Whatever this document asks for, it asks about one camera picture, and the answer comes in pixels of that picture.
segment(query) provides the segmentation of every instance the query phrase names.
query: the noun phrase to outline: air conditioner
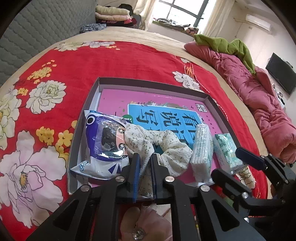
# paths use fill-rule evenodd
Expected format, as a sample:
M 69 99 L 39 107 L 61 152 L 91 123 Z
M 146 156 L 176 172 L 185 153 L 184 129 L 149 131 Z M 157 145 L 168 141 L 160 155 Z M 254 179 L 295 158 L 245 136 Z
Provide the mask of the air conditioner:
M 270 31 L 270 27 L 271 27 L 270 23 L 268 23 L 268 22 L 266 22 L 266 21 L 264 21 L 264 20 L 262 20 L 260 18 L 257 18 L 257 17 L 255 17 L 253 15 L 250 15 L 250 14 L 247 14 L 246 15 L 246 20 L 248 22 L 250 22 L 250 23 L 253 23 L 253 24 L 255 24 L 255 25 L 259 26 L 259 27 L 262 27 L 262 28 L 266 29 L 267 31 Z

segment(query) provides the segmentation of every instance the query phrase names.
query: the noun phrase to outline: cartoon eye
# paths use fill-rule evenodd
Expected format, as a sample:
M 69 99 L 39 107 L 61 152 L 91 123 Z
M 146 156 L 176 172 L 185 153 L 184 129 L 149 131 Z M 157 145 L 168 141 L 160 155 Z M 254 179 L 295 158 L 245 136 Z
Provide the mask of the cartoon eye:
M 124 134 L 124 130 L 123 129 L 118 129 L 118 132 L 120 133 L 120 134 Z
M 120 144 L 118 145 L 118 147 L 119 147 L 119 149 L 120 149 L 120 150 L 123 150 L 123 149 L 124 149 L 124 147 L 125 147 L 125 144 L 123 144 L 123 143 L 120 143 Z
M 86 123 L 88 125 L 91 125 L 94 122 L 94 120 L 95 120 L 94 116 L 90 116 L 87 118 Z

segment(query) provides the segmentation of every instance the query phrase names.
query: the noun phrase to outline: quilted wall panel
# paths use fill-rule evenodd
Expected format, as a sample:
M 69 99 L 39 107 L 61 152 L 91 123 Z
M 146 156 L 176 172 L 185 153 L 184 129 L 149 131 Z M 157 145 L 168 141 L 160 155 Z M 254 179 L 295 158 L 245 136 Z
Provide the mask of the quilted wall panel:
M 96 0 L 32 0 L 0 39 L 0 85 L 32 57 L 95 23 Z

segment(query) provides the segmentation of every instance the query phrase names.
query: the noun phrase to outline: plastic packaging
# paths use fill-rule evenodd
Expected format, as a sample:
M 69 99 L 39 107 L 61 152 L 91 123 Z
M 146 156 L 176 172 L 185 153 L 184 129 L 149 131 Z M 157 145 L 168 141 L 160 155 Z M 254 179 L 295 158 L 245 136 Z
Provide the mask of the plastic packaging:
M 213 159 L 213 141 L 209 126 L 196 126 L 193 154 L 190 163 L 194 178 L 199 183 L 208 183 Z
M 229 133 L 215 134 L 213 143 L 220 167 L 224 171 L 231 172 L 243 165 L 243 162 L 235 155 L 237 147 Z
M 77 174 L 109 180 L 129 165 L 125 150 L 126 120 L 121 117 L 85 110 L 86 160 L 71 168 Z

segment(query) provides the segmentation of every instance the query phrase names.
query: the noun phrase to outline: wall-mounted black television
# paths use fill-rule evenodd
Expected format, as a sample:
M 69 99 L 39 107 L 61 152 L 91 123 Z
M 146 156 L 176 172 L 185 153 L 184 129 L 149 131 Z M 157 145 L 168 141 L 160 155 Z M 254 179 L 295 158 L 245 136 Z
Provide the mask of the wall-mounted black television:
M 266 69 L 289 95 L 293 92 L 296 86 L 296 73 L 291 65 L 273 53 Z

